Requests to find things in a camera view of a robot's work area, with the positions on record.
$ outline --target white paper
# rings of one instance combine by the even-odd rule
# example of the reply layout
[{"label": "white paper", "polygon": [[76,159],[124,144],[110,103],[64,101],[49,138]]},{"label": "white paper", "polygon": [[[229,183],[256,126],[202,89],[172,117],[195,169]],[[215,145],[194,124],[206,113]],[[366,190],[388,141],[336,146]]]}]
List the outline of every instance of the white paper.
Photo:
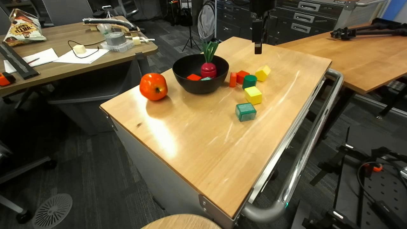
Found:
[{"label": "white paper", "polygon": [[[57,54],[55,53],[53,48],[47,49],[45,51],[32,54],[30,56],[23,57],[23,60],[25,60],[27,63],[39,58],[38,60],[34,61],[33,63],[30,64],[31,67],[35,67],[38,65],[46,64],[52,61],[55,61],[58,59]],[[16,70],[15,68],[10,64],[8,60],[4,60],[4,69],[8,73],[15,73]]]},{"label": "white paper", "polygon": [[72,63],[72,64],[91,64],[93,61],[99,59],[101,56],[103,56],[105,53],[107,53],[109,50],[107,49],[99,49],[97,51],[96,48],[87,48],[86,53],[82,54],[77,54],[78,57],[85,57],[88,56],[92,53],[92,55],[86,57],[86,58],[77,58],[74,54],[74,51],[69,51],[65,54],[63,54],[60,58],[55,60],[54,62],[59,62],[59,63]]}]

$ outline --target chip bag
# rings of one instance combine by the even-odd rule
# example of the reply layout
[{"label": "chip bag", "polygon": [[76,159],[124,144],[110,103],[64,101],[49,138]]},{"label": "chip bag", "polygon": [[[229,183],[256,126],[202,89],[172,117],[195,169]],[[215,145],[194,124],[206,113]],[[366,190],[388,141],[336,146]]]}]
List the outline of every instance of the chip bag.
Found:
[{"label": "chip bag", "polygon": [[32,14],[20,9],[13,9],[10,14],[11,26],[4,38],[10,46],[47,40],[41,33],[39,20]]}]

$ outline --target green block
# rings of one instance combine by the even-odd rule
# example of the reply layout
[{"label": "green block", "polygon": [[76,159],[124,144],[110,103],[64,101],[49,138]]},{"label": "green block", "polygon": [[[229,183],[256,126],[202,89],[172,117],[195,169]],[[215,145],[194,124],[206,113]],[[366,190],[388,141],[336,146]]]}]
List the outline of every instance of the green block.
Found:
[{"label": "green block", "polygon": [[249,88],[249,87],[254,87],[257,83],[257,77],[255,77],[254,75],[247,75],[245,76],[244,80],[243,80],[243,86],[242,88]]},{"label": "green block", "polygon": [[236,105],[236,116],[239,121],[253,120],[256,117],[256,109],[251,103],[241,103]]}]

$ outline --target toy apple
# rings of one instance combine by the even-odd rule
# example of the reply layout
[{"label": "toy apple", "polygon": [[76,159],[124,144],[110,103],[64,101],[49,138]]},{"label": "toy apple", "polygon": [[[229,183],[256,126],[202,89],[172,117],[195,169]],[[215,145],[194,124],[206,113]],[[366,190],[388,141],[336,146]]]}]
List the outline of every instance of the toy apple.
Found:
[{"label": "toy apple", "polygon": [[201,67],[202,78],[216,77],[216,66],[212,63],[213,56],[215,55],[216,49],[218,48],[218,42],[207,42],[202,43],[203,55],[205,57],[205,62]]},{"label": "toy apple", "polygon": [[145,74],[140,81],[140,93],[149,100],[160,100],[168,93],[164,76],[158,73]]}]

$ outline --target toy radish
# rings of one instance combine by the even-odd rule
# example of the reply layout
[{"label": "toy radish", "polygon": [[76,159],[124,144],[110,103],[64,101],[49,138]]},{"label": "toy radish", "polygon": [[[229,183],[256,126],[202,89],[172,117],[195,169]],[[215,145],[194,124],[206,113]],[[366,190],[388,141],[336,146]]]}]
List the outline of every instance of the toy radish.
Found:
[{"label": "toy radish", "polygon": [[205,62],[202,67],[201,67],[201,76],[202,78],[210,77],[210,78],[215,78],[216,77],[216,66],[211,63],[213,56],[215,55],[216,49],[218,48],[219,43],[218,42],[203,42],[203,55],[205,56]]}]

